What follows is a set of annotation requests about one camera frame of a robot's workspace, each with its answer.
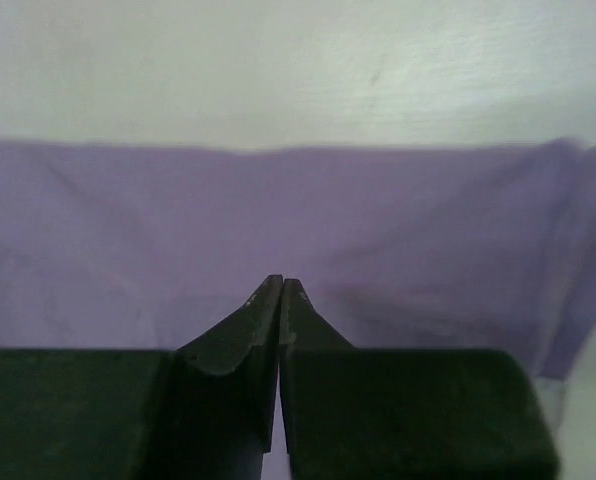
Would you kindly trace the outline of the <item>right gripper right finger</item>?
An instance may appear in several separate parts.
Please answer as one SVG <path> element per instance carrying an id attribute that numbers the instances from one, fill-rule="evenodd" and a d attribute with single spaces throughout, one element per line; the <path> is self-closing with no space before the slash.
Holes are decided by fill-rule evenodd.
<path id="1" fill-rule="evenodd" d="M 296 279 L 280 307 L 279 378 L 295 479 L 554 479 L 560 459 L 518 362 L 492 349 L 347 341 Z"/>

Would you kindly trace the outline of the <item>lavender t shirt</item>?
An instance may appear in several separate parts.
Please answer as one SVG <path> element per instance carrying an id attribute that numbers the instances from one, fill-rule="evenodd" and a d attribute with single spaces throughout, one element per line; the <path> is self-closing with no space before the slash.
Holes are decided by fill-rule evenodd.
<path id="1" fill-rule="evenodd" d="M 272 275 L 356 347 L 509 354 L 552 434 L 596 324 L 596 147 L 0 141 L 0 349 L 176 350 Z"/>

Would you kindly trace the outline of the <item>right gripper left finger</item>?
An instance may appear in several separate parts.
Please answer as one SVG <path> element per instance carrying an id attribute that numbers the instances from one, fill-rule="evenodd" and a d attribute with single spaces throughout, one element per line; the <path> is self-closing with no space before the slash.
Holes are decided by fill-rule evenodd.
<path id="1" fill-rule="evenodd" d="M 283 279 L 176 350 L 0 349 L 0 479 L 257 479 Z"/>

